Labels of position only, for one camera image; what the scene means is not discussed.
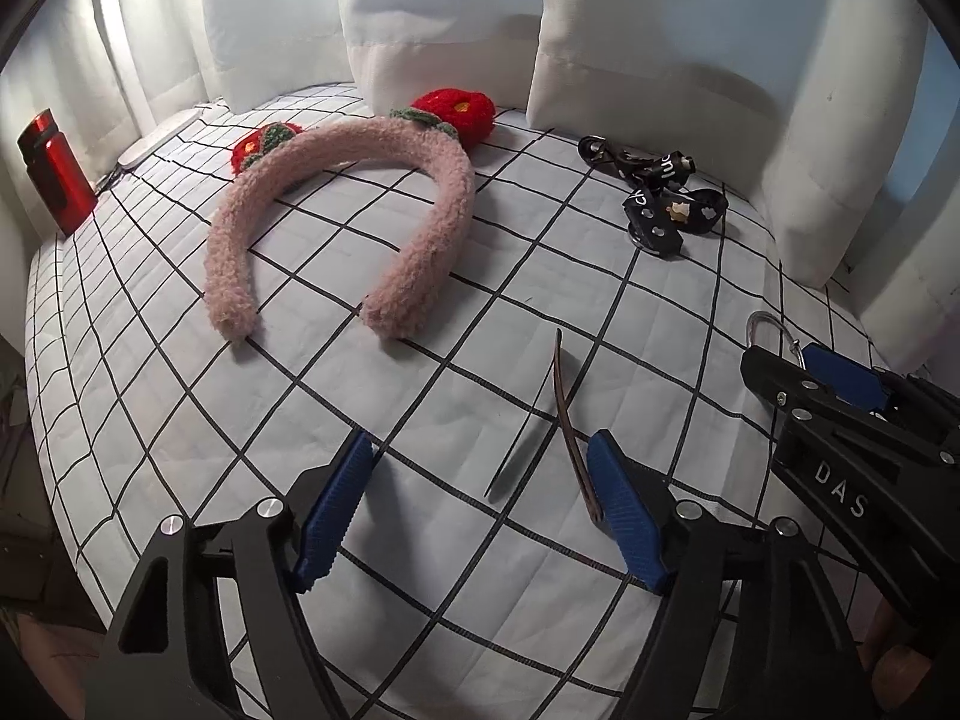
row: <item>metal ring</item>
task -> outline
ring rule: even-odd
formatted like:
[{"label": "metal ring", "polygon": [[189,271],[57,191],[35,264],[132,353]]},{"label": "metal ring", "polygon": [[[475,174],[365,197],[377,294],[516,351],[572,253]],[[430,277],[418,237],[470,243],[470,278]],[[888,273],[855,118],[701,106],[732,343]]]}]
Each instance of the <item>metal ring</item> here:
[{"label": "metal ring", "polygon": [[803,370],[806,370],[806,360],[803,360],[803,349],[800,349],[800,342],[793,337],[793,334],[787,329],[787,326],[779,320],[779,317],[774,316],[769,311],[755,311],[747,317],[747,346],[753,346],[756,341],[754,336],[757,334],[757,325],[760,322],[770,322],[776,327],[779,327],[779,331],[786,336],[787,341],[789,341],[790,351],[793,353],[793,356],[797,358],[800,362],[800,367]]}]

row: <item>red bottle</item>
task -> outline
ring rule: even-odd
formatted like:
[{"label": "red bottle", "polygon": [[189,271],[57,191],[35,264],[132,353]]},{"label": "red bottle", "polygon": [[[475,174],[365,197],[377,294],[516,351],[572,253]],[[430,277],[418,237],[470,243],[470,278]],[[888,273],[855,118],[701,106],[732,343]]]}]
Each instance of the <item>red bottle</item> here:
[{"label": "red bottle", "polygon": [[93,213],[97,197],[49,108],[30,122],[16,143],[44,204],[64,234],[73,235]]}]

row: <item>white tablecloth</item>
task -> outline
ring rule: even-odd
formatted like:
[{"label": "white tablecloth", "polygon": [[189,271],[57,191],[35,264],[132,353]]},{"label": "white tablecloth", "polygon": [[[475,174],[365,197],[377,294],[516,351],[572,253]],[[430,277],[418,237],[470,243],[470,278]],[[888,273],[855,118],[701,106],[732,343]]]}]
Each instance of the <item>white tablecloth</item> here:
[{"label": "white tablecloth", "polygon": [[[104,621],[162,517],[237,517],[327,463],[359,424],[389,449],[333,572],[301,600],[354,716],[605,716],[659,599],[589,522],[549,386],[533,402],[559,326],[582,435],[611,429],[717,517],[798,519],[862,635],[877,591],[767,473],[772,416],[738,365],[755,309],[861,362],[870,343],[839,284],[813,293],[782,275],[760,215],[732,194],[719,234],[686,236],[682,258],[655,259],[627,239],[620,182],[588,172],[575,140],[503,111],[472,154],[475,220],[419,336],[381,344],[356,312],[432,182],[360,164],[275,203],[253,246],[262,326],[227,347],[200,291],[229,147],[264,122],[369,114],[347,85],[241,116],[209,105],[35,257],[32,424],[56,521]],[[769,326],[760,341],[779,344]],[[222,590],[244,707],[266,716],[235,586]],[[726,600],[704,712],[736,625],[736,591]]]}]

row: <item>grid pattern cloth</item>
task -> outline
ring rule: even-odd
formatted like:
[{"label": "grid pattern cloth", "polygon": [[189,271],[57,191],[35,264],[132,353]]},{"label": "grid pattern cloth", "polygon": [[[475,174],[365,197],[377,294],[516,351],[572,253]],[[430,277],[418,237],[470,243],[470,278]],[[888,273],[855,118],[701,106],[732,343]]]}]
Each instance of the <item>grid pattern cloth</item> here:
[{"label": "grid pattern cloth", "polygon": [[[560,327],[580,438],[611,429],[629,456],[670,475],[678,498],[726,521],[797,519],[862,637],[877,591],[767,470],[775,420],[738,367],[756,309],[780,316],[804,346],[817,340],[868,365],[875,352],[839,283],[813,292],[784,275],[749,204],[727,191],[717,232],[686,236],[680,258],[658,260],[627,238],[625,185],[589,170],[574,139],[502,110],[472,153],[469,237],[416,338],[381,344],[357,314],[434,185],[367,162],[275,201],[251,247],[261,327],[228,347],[202,290],[206,231],[232,180],[229,147],[270,121],[315,127],[370,113],[344,84],[244,115],[203,108],[105,191],[72,238],[47,242],[32,262],[38,454],[104,621],[165,515],[238,517],[328,463],[361,425],[383,460],[330,576],[301,598],[352,716],[606,716],[659,599],[590,523],[552,392],[537,395]],[[784,353],[771,326],[758,340]],[[221,586],[244,708],[266,717],[236,588]],[[716,706],[736,610],[731,586],[694,717]]]}]

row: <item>white fabric backdrop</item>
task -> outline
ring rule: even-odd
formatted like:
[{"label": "white fabric backdrop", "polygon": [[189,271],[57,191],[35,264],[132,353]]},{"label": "white fabric backdrop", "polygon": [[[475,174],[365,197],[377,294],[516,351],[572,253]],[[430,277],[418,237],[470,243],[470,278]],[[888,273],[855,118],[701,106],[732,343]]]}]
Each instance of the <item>white fabric backdrop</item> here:
[{"label": "white fabric backdrop", "polygon": [[[537,127],[692,153],[763,210],[787,274],[815,286],[894,160],[928,24],[914,0],[119,2],[158,121],[203,98],[239,112],[320,81],[355,79],[376,113],[437,86],[481,89]],[[3,150],[43,232],[52,225],[11,151],[30,115],[54,108],[91,178],[140,134],[96,12],[96,1],[51,0],[0,82]],[[868,292],[864,308],[880,294]],[[914,305],[904,326],[932,316],[932,303]],[[891,359],[930,351],[877,322]]]}]

